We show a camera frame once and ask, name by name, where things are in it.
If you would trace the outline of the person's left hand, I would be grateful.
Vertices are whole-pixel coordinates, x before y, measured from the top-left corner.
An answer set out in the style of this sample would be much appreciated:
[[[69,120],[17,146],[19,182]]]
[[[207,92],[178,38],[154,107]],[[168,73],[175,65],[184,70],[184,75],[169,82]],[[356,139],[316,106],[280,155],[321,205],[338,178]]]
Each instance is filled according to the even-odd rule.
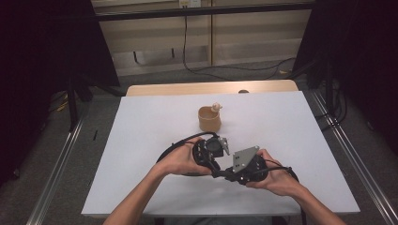
[[[192,138],[184,142],[181,146],[174,149],[160,162],[157,162],[153,169],[162,176],[168,174],[188,174],[188,173],[199,173],[202,175],[211,175],[212,171],[203,166],[199,166],[192,154],[193,146],[201,141],[201,138]]]

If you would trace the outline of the black metal stand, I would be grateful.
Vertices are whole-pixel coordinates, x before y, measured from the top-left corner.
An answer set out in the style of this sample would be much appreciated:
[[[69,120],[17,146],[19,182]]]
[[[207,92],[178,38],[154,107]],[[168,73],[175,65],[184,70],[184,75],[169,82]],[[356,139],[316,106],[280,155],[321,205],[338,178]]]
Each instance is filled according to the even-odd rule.
[[[76,98],[79,98],[82,102],[89,102],[93,98],[93,94],[89,90],[89,78],[84,74],[70,76],[67,94],[70,118],[69,130],[73,131],[79,121]]]

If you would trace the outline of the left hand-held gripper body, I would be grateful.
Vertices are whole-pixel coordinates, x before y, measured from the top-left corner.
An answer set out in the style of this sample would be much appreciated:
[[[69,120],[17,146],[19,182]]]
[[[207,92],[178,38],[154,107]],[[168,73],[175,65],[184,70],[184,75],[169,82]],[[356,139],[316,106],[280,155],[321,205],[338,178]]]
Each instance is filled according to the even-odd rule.
[[[219,140],[220,144],[222,145],[223,156],[224,156],[224,154],[230,155],[229,145],[228,145],[228,141],[226,138],[223,138],[223,137],[211,137],[211,138],[217,138]],[[206,141],[207,140],[200,140],[199,142],[197,142],[193,146],[192,154],[193,154],[193,158],[194,158],[195,162],[198,165],[209,168],[209,166],[207,164],[207,150],[205,148]]]

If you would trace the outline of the tan cup with small figurine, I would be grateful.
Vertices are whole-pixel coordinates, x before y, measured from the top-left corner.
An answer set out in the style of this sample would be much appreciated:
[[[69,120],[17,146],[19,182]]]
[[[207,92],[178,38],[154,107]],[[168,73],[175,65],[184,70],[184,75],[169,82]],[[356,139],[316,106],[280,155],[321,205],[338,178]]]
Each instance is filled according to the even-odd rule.
[[[222,125],[221,108],[222,105],[218,102],[213,103],[211,106],[201,107],[198,110],[199,128],[203,131],[219,131]]]

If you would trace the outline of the person's right hand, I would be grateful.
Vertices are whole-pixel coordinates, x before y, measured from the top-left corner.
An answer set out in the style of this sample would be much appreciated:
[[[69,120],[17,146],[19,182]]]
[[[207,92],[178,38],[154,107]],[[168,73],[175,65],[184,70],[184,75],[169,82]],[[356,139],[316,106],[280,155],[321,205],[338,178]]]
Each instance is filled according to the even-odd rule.
[[[297,198],[302,194],[304,187],[293,178],[286,170],[274,170],[268,173],[265,180],[249,182],[247,188],[266,189],[279,196]]]

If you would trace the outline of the black curtain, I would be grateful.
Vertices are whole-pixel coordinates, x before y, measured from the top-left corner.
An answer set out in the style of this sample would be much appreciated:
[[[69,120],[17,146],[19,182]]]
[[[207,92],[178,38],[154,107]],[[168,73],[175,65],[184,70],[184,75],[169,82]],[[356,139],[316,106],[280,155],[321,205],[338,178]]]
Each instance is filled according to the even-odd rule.
[[[22,164],[51,97],[118,86],[92,0],[0,0],[0,186]]]
[[[314,0],[294,69],[330,70],[398,155],[398,0]]]

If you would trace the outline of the black horizontal bar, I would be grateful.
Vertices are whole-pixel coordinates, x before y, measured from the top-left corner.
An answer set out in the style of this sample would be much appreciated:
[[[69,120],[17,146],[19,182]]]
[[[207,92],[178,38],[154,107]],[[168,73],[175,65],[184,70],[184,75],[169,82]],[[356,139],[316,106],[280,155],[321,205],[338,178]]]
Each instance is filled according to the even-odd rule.
[[[315,6],[316,2],[298,2],[298,3],[280,3],[280,4],[245,5],[245,6],[228,6],[228,7],[157,9],[149,11],[101,13],[94,16],[93,20],[97,22],[108,22],[108,21],[158,19],[158,18],[188,17],[188,16],[289,11],[289,10],[312,9]]]

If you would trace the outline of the wooden table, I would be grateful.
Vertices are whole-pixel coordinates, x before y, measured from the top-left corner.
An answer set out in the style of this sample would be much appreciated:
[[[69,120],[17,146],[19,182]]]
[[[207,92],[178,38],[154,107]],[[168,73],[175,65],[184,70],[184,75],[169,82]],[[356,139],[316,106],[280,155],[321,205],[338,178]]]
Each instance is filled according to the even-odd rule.
[[[132,85],[127,97],[175,96],[204,94],[238,94],[298,91],[291,80],[243,81],[243,82],[190,82]]]

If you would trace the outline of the white table cover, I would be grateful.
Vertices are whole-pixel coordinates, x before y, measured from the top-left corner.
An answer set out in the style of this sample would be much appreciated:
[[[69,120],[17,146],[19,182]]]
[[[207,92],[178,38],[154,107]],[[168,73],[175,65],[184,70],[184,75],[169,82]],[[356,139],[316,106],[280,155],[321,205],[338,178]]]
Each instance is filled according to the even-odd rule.
[[[171,144],[199,132],[198,111],[222,105],[231,152],[265,148],[335,213],[359,207],[302,92],[122,98],[82,213],[105,218]],[[211,176],[169,175],[145,208],[151,217],[297,215],[289,197]]]

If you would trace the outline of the metal floor rail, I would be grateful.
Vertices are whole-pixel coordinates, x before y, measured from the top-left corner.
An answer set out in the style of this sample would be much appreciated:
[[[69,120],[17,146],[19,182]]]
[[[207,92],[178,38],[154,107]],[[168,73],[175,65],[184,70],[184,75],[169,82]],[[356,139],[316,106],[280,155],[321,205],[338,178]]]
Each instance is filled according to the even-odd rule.
[[[26,222],[26,225],[42,225],[42,222],[44,221],[50,204],[54,198],[54,194],[57,190],[62,174],[68,163],[69,155],[79,137],[83,123],[84,119],[79,119],[75,127],[69,133],[60,155],[54,165],[51,175],[48,178],[44,189],[41,191],[41,194],[29,219]]]
[[[329,114],[326,106],[326,101],[320,93],[312,92],[312,96],[319,110],[324,114],[324,118],[328,123],[327,128],[332,130],[334,136],[338,140],[339,144],[342,146],[344,153],[346,154],[348,160],[356,171],[360,181],[366,188],[368,194],[375,204],[375,207],[385,220],[386,224],[398,225],[398,214],[393,209],[382,188],[370,174],[368,168],[365,166],[363,160],[360,158],[360,155],[358,154],[356,148],[348,139],[343,128],[341,127],[341,123]]]

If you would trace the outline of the white wall socket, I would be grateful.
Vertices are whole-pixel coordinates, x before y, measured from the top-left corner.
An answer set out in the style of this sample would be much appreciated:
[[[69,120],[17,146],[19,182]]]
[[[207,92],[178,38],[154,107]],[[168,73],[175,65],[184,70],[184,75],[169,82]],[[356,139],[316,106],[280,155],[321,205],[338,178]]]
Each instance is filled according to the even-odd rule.
[[[180,8],[200,8],[202,6],[201,0],[178,0]]]

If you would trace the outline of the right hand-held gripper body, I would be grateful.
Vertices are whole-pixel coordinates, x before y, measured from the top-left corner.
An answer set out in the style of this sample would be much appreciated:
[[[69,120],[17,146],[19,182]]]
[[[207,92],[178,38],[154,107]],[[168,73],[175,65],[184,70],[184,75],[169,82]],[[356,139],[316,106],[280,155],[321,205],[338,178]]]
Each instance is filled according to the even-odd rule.
[[[233,154],[232,173],[234,180],[241,185],[248,182],[260,182],[268,176],[265,160],[257,154],[258,146],[236,151]]]

